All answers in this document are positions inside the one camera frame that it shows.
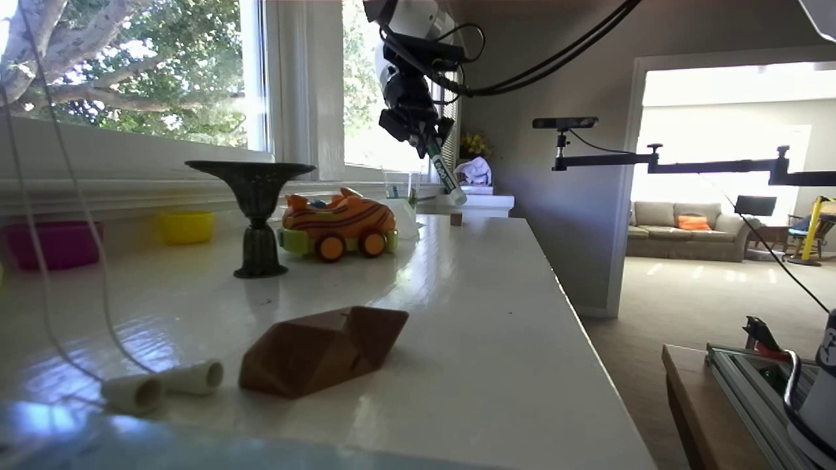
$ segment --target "toy car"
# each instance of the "toy car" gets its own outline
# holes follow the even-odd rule
[[[317,257],[326,263],[346,253],[376,259],[394,252],[394,215],[390,206],[342,188],[329,201],[291,195],[279,228],[279,245],[295,257]]]

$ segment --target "sofa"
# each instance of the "sofa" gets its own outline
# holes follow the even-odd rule
[[[748,235],[722,203],[632,201],[628,257],[742,261]]]

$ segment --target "orange cushion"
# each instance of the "orange cushion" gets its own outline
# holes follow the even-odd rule
[[[708,218],[678,218],[679,231],[712,231]]]

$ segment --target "pink bowl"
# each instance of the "pink bowl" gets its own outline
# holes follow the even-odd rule
[[[87,223],[40,223],[36,224],[44,261],[51,271],[73,269],[99,261],[94,235]],[[24,271],[36,269],[36,253],[26,224],[14,224],[6,231],[10,253]]]

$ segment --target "wooden floor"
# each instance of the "wooden floor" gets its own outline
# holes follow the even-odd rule
[[[836,261],[790,269],[826,304],[836,306]],[[628,259],[617,321],[586,330],[620,387],[632,420],[659,467],[688,467],[666,404],[663,344],[744,344],[742,325],[761,316],[782,348],[811,356],[823,334],[823,310],[773,261],[666,261]]]

